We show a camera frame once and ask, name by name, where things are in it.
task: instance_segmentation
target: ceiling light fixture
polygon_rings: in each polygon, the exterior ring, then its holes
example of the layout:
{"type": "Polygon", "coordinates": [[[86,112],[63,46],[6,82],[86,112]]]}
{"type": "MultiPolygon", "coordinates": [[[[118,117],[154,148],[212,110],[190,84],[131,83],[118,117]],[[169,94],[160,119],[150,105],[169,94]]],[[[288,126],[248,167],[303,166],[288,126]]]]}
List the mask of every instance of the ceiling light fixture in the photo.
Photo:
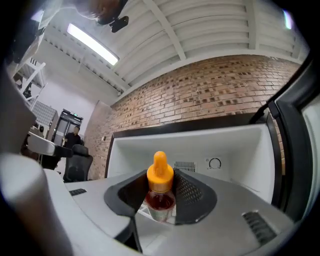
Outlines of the ceiling light fixture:
{"type": "Polygon", "coordinates": [[[118,58],[114,56],[110,51],[108,51],[105,47],[103,47],[100,43],[94,40],[90,35],[83,32],[80,28],[76,27],[73,24],[69,24],[67,32],[74,36],[76,39],[84,43],[86,46],[91,48],[97,54],[99,54],[102,58],[104,58],[107,62],[109,62],[112,66],[114,66],[118,62],[118,58]]]}
{"type": "Polygon", "coordinates": [[[283,11],[284,14],[284,22],[285,22],[285,27],[290,30],[292,29],[292,24],[293,24],[293,20],[289,14],[289,12],[287,12],[286,10],[283,11]]]}

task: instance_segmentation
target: ventilation slot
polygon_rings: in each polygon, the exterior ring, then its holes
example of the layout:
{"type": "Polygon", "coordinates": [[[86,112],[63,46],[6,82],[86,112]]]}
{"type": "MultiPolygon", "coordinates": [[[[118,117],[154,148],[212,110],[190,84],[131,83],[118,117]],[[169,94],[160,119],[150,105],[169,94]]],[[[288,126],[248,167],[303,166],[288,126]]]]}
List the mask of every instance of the ventilation slot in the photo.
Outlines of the ventilation slot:
{"type": "Polygon", "coordinates": [[[242,217],[261,245],[268,243],[277,236],[257,211],[244,213],[242,217]]]}
{"type": "Polygon", "coordinates": [[[184,171],[195,173],[196,172],[196,168],[197,168],[197,164],[195,162],[177,161],[177,162],[174,163],[174,168],[178,168],[180,170],[184,170],[184,171]]]}

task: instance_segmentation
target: office chair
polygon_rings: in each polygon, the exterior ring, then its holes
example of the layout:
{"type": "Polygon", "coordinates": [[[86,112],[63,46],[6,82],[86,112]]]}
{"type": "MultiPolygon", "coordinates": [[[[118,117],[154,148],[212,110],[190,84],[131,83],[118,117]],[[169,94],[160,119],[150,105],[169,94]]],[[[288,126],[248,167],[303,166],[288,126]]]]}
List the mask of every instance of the office chair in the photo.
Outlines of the office chair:
{"type": "Polygon", "coordinates": [[[66,159],[63,180],[65,182],[85,182],[88,180],[88,172],[93,162],[88,148],[82,145],[72,147],[73,156],[66,159]]]}

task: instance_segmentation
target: glass door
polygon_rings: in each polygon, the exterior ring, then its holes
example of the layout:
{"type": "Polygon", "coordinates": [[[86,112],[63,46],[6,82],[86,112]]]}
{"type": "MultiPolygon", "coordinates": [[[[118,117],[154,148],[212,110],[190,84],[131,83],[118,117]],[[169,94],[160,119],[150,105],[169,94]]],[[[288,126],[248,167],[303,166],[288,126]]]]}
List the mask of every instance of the glass door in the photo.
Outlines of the glass door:
{"type": "Polygon", "coordinates": [[[290,81],[254,115],[255,123],[269,108],[282,137],[285,175],[279,208],[294,221],[312,208],[320,188],[320,86],[309,56],[290,81]]]}
{"type": "Polygon", "coordinates": [[[62,146],[62,144],[63,144],[62,138],[66,134],[68,124],[69,124],[69,122],[67,120],[62,119],[62,118],[60,119],[59,124],[56,129],[56,132],[55,132],[54,141],[53,141],[55,144],[62,146]]]}

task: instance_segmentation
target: bottle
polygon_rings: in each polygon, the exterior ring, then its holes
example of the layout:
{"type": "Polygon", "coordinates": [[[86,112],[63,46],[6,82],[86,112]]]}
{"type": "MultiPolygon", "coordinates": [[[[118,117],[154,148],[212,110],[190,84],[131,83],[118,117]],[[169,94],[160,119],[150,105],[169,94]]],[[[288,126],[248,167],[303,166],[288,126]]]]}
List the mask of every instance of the bottle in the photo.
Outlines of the bottle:
{"type": "Polygon", "coordinates": [[[154,154],[153,164],[148,168],[146,176],[149,192],[144,201],[152,218],[158,222],[165,222],[176,204],[175,196],[171,191],[174,170],[167,164],[165,152],[158,151],[154,154]]]}

